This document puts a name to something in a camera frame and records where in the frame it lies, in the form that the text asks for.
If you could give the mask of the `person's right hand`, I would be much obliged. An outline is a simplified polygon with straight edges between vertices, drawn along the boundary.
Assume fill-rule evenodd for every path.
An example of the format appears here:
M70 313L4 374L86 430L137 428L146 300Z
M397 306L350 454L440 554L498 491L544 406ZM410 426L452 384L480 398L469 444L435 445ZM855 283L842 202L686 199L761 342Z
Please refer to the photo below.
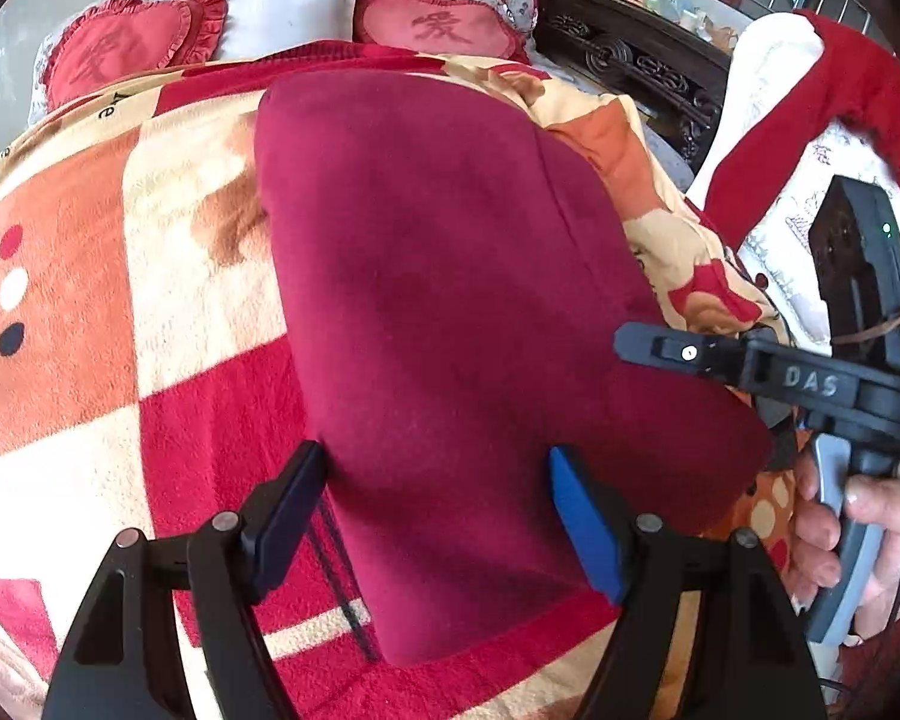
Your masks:
M841 580L836 554L841 534L839 517L816 500L818 473L805 450L793 468L797 499L790 519L790 562L784 585L793 603L808 606L816 593ZM866 581L854 619L860 639L873 639L888 626L889 613L900 581L900 479L852 476L847 483L844 512L865 525L883 528L883 543Z

